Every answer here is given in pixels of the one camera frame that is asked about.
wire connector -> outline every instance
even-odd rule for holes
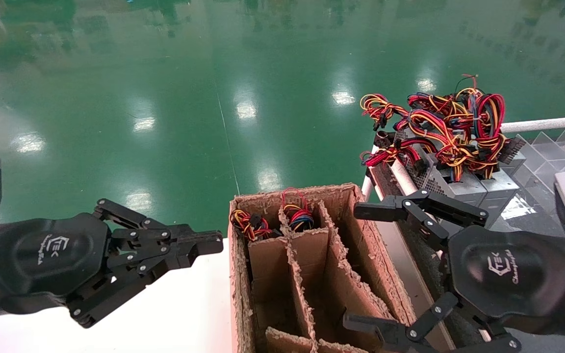
[[[426,162],[423,159],[418,159],[417,161],[413,162],[413,170],[415,170],[415,176],[419,177],[424,172],[426,172]]]
[[[253,228],[258,228],[258,225],[260,225],[260,222],[263,220],[263,217],[260,216],[260,214],[251,214],[250,216],[250,226],[252,226]]]
[[[524,141],[524,139],[512,138],[509,143],[506,143],[500,150],[500,153],[498,154],[498,161],[505,164],[511,163],[511,161],[514,160],[514,157],[516,157],[516,154],[520,151],[520,148],[522,148],[526,143],[527,142]]]

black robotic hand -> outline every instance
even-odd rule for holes
[[[449,237],[430,215],[464,229]],[[442,251],[439,270],[446,292],[411,327],[356,315],[345,315],[344,327],[376,333],[385,350],[418,353],[437,352],[424,337],[453,311],[491,335],[490,342],[453,353],[520,351],[505,327],[565,335],[565,238],[487,230],[484,210],[427,190],[357,203],[354,216],[408,221],[433,250]]]
[[[88,328],[168,271],[223,249],[219,231],[166,226],[106,199],[94,214],[0,224],[0,315],[66,306]]]

cardboard compartment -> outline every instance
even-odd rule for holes
[[[339,235],[341,243],[347,248],[347,260],[352,270],[388,305],[390,319],[412,324],[415,322],[414,313],[404,310],[411,306],[410,298],[406,296],[394,264],[385,251],[376,224],[354,217],[354,205],[362,201],[359,188],[347,190],[340,198],[347,201],[319,203],[320,207],[325,208],[321,210],[325,214],[325,223],[333,233]]]
[[[300,205],[301,204],[301,199],[300,197],[297,197],[295,195],[287,195],[285,196],[285,202],[287,203],[294,203],[296,205]],[[319,229],[319,228],[323,228],[325,227],[325,219],[323,218],[323,215],[320,214],[320,208],[318,206],[318,204],[316,202],[307,202],[308,204],[308,208],[309,211],[311,211],[311,214],[313,216],[313,229]],[[287,218],[287,215],[285,214],[283,208],[281,207],[278,218],[280,218],[282,226],[289,230],[289,232],[291,233],[296,233],[296,234],[300,234],[301,232],[295,232],[294,230],[292,230],[289,226],[289,219]]]
[[[301,289],[290,270],[292,261],[287,256],[287,239],[265,239],[249,243],[247,248],[253,273],[251,297],[256,352],[267,351],[265,332],[268,328],[309,337],[311,325],[308,316],[303,315]]]
[[[291,239],[291,248],[300,266],[304,296],[312,308],[315,337],[369,351],[378,347],[373,335],[341,325],[346,310],[374,317],[389,317],[389,313],[383,300],[352,271],[338,237],[330,236],[326,229],[308,231]]]
[[[236,208],[258,212],[271,226],[280,225],[283,233],[280,238],[248,244],[229,225],[232,350],[374,351],[379,342],[373,335],[341,326],[345,310],[395,317],[405,324],[415,321],[415,315],[375,224],[352,217],[361,192],[352,184],[301,192],[315,225],[323,228],[292,232],[282,212],[281,192],[231,201],[231,212]],[[289,195],[287,201],[300,200]]]

red and yellow wires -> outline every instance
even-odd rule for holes
[[[285,200],[287,192],[296,192],[302,201],[301,205],[287,203]],[[309,204],[307,203],[307,199],[305,199],[305,195],[302,194],[300,190],[287,188],[282,192],[281,199],[283,204],[282,211],[287,216],[287,219],[289,219],[289,226],[294,232],[302,232],[313,228],[313,214],[309,210]]]
[[[249,241],[257,241],[260,237],[267,239],[272,233],[266,219],[260,216],[253,217],[244,210],[232,211],[231,224],[240,230]]]
[[[359,105],[363,109],[363,115],[369,115],[375,123],[379,123],[381,118],[389,120],[394,113],[403,118],[409,114],[403,107],[389,102],[382,94],[366,94],[359,101]]]

white rod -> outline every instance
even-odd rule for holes
[[[417,191],[417,188],[415,187],[413,180],[409,176],[409,173],[407,173],[407,170],[404,168],[404,165],[400,163],[400,161],[395,160],[394,163],[392,164],[391,169],[392,169],[392,174],[394,174],[394,177],[398,182],[398,186],[401,189],[402,195],[411,195]]]
[[[503,123],[500,126],[503,134],[509,132],[523,132],[548,129],[565,129],[565,118],[543,119],[531,121],[517,121],[515,123]]]
[[[379,150],[376,145],[372,146],[372,154],[375,154]],[[370,200],[370,194],[372,194],[372,181],[369,176],[365,176],[363,179],[363,186],[361,186],[361,194],[363,194],[364,201],[368,202]]]

